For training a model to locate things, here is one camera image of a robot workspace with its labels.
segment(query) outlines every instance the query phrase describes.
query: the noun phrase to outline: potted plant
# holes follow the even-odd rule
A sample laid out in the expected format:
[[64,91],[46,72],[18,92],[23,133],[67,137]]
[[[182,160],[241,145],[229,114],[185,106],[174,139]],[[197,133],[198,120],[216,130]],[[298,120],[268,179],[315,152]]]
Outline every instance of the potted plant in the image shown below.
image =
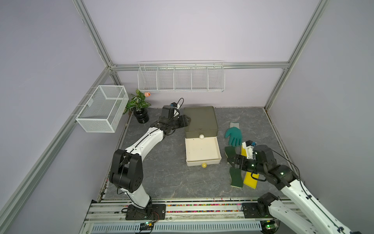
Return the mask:
[[134,113],[134,116],[137,118],[138,122],[144,124],[149,120],[148,111],[146,108],[151,106],[149,102],[145,101],[145,96],[149,97],[150,93],[146,92],[143,94],[138,89],[136,90],[136,93],[136,96],[129,94],[132,98],[131,101],[127,103],[123,114],[126,114],[130,109],[132,109],[132,112]]

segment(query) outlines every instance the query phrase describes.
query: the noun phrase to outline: black flower pot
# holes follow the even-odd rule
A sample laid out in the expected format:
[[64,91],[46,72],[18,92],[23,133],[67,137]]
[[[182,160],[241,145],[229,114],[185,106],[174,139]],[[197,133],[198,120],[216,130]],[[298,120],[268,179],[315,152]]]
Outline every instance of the black flower pot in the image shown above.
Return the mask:
[[148,122],[149,116],[146,108],[143,108],[140,111],[137,111],[136,108],[133,108],[132,111],[139,123],[145,124],[146,122]]

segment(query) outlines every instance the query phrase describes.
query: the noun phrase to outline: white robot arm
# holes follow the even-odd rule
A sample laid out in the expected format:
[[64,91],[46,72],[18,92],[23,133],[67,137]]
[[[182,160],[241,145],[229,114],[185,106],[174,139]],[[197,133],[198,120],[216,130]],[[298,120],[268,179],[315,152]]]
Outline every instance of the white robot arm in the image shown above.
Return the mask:
[[[246,145],[255,145],[247,141]],[[279,219],[297,234],[359,234],[352,232],[347,226],[336,219],[303,185],[299,177],[286,165],[277,164],[273,150],[266,145],[253,147],[254,158],[237,155],[235,164],[241,170],[258,173],[290,198],[307,216],[306,221],[288,209],[276,196],[266,193],[257,201],[260,215],[269,215]]]
[[125,150],[118,149],[112,160],[109,181],[117,186],[131,200],[134,219],[149,218],[152,215],[152,200],[145,192],[142,162],[150,150],[171,131],[188,125],[189,118],[179,115],[180,105],[172,103],[162,108],[161,116],[148,131]]
[[[176,103],[164,106],[161,117],[148,131],[133,145],[125,150],[117,150],[113,155],[110,182],[126,193],[132,201],[126,213],[127,220],[150,219],[154,207],[149,195],[145,192],[141,182],[143,180],[142,161],[150,150],[160,142],[164,136],[177,128],[189,124],[190,118],[179,115]],[[266,193],[258,199],[255,207],[260,217],[279,219],[297,234],[360,234],[352,232],[338,221],[300,181],[298,175],[286,165],[277,164],[273,151],[266,145],[257,145],[252,141],[245,142],[252,147],[252,158],[237,155],[230,163],[234,163],[243,171],[265,176],[266,180],[290,198],[308,217],[306,221],[298,214],[288,209],[276,196]]]

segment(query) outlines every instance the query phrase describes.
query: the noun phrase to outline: white wire basket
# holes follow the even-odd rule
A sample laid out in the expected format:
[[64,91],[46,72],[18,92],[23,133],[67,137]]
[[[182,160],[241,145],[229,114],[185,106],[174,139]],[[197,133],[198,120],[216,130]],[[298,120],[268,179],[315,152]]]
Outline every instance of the white wire basket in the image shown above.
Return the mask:
[[128,101],[124,86],[99,85],[76,120],[88,133],[114,133]]
[[140,91],[204,92],[224,91],[225,71],[220,64],[182,64],[141,66],[138,71]]

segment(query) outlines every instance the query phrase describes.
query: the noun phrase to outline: green glove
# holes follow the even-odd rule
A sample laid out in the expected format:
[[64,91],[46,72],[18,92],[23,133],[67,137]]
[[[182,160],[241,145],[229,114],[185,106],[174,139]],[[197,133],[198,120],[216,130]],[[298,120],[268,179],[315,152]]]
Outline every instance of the green glove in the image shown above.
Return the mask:
[[225,138],[228,138],[230,136],[229,145],[232,147],[240,146],[242,145],[242,132],[237,127],[229,128],[226,131]]

